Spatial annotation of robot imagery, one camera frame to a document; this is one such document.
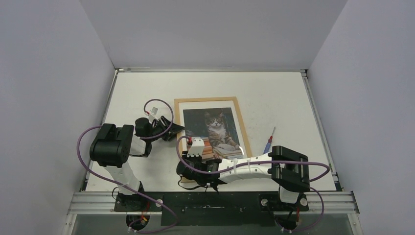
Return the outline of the wooden picture frame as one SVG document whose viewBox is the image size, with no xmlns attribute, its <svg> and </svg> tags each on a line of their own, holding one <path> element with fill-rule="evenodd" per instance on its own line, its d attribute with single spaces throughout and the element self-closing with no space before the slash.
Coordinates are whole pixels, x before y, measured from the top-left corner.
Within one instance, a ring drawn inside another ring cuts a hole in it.
<svg viewBox="0 0 415 235">
<path fill-rule="evenodd" d="M 239 104 L 236 97 L 210 97 L 210 98 L 179 98 L 175 99 L 175 115 L 179 125 L 184 126 L 183 110 L 184 109 L 205 109 L 205 108 L 223 108 L 230 107 L 237 125 L 237 133 L 240 140 L 240 149 L 243 158 L 252 157 L 250 144 L 248 141 L 245 125 L 240 112 Z M 177 134 L 177 137 L 186 135 L 185 129 Z"/>
</svg>

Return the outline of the blue red screwdriver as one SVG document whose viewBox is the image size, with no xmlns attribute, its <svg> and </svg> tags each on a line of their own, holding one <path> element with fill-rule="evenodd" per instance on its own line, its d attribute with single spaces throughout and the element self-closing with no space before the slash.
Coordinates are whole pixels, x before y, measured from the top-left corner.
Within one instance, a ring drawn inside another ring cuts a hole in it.
<svg viewBox="0 0 415 235">
<path fill-rule="evenodd" d="M 273 128 L 273 131 L 272 131 L 270 137 L 267 140 L 267 143 L 266 143 L 266 145 L 264 147 L 264 150 L 263 150 L 263 154 L 266 154 L 270 151 L 271 145 L 272 145 L 272 142 L 273 142 L 273 136 L 274 136 L 275 130 L 276 130 L 276 127 Z"/>
</svg>

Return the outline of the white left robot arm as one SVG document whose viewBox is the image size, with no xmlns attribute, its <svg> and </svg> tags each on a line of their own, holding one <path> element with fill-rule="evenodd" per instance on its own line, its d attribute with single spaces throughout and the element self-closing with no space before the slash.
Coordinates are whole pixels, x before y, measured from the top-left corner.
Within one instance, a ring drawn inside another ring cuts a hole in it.
<svg viewBox="0 0 415 235">
<path fill-rule="evenodd" d="M 116 182 L 116 207 L 124 207 L 127 211 L 147 208 L 149 200 L 144 196 L 143 184 L 133 173 L 128 159 L 148 157 L 154 141 L 172 141 L 182 130 L 183 126 L 164 116 L 140 117 L 134 125 L 122 127 L 110 123 L 102 125 L 91 144 L 90 159 L 107 170 L 111 180 Z"/>
</svg>

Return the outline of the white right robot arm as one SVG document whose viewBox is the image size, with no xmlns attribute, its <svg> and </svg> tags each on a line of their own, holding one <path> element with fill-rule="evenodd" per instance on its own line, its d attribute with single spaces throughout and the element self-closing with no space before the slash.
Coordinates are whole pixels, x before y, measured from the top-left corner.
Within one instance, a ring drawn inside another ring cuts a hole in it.
<svg viewBox="0 0 415 235">
<path fill-rule="evenodd" d="M 215 159 L 206 162 L 200 156 L 183 159 L 176 167 L 177 175 L 195 181 L 201 187 L 218 189 L 219 185 L 238 180 L 271 179 L 278 184 L 277 205 L 289 210 L 306 207 L 305 192 L 310 191 L 308 157 L 283 146 L 270 153 L 246 159 Z"/>
</svg>

